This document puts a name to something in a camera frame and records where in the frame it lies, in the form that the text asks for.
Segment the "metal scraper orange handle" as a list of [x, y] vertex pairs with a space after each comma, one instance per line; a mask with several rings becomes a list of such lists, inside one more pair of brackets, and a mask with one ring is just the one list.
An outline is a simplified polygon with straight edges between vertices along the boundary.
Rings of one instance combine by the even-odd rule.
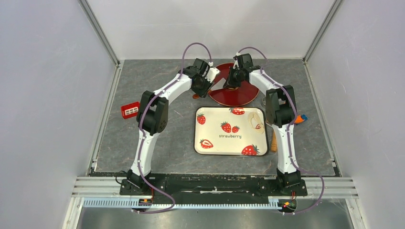
[[[219, 90], [219, 89], [223, 88], [223, 84], [225, 83], [225, 79], [223, 77], [221, 77], [221, 76], [217, 76], [212, 83], [215, 83], [213, 91]], [[200, 97], [194, 93], [192, 98], [193, 99], [198, 99]]]

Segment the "round red plate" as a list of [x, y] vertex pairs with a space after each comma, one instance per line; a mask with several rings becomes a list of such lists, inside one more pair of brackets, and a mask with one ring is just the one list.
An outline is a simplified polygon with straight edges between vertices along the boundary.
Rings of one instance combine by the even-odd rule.
[[[226, 79], [229, 74], [230, 68], [232, 68], [233, 65], [233, 63], [223, 63], [216, 66], [216, 68], [220, 70], [220, 74], [218, 76]], [[242, 82], [241, 87], [237, 90], [222, 88], [212, 91], [209, 96], [218, 104], [230, 107], [240, 107], [252, 102], [257, 97], [259, 92], [260, 90], [252, 84], [248, 82]]]

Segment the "white strawberry tray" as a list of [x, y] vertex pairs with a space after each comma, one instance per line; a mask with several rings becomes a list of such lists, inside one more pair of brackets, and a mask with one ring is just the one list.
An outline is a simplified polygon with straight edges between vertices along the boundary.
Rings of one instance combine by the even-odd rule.
[[200, 107], [194, 150], [211, 156], [263, 156], [270, 146], [265, 114], [256, 107]]

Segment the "wooden dough roller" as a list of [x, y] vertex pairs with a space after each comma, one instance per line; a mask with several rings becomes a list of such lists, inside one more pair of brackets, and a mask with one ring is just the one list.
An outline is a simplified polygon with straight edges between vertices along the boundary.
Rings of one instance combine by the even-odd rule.
[[277, 137], [276, 137], [276, 132], [274, 128], [271, 126], [270, 122], [266, 119], [266, 124], [272, 128], [272, 139], [271, 139], [271, 145], [270, 145], [270, 151], [273, 153], [278, 152], [277, 148]]

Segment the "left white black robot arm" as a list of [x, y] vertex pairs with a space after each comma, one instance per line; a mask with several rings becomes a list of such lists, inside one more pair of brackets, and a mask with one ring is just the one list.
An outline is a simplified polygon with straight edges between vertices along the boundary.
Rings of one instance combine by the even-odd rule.
[[151, 171], [151, 157], [160, 133], [168, 123], [168, 109], [172, 101], [180, 94], [193, 89], [200, 97], [205, 97], [213, 85], [215, 77], [220, 73], [213, 68], [203, 77], [195, 74], [192, 77], [177, 74], [160, 89], [142, 95], [137, 120], [139, 122], [139, 142], [136, 158], [131, 169], [127, 172], [127, 181], [139, 195], [149, 191], [150, 182], [146, 176]]

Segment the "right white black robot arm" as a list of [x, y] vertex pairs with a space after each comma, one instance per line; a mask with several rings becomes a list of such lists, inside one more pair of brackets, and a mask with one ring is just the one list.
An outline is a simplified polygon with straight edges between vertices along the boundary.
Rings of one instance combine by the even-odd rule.
[[278, 164], [276, 189], [287, 195], [301, 183], [301, 172], [296, 162], [293, 129], [298, 116], [294, 89], [272, 79], [262, 69], [247, 70], [230, 68], [225, 85], [238, 87], [248, 82], [266, 96], [266, 119], [276, 135]]

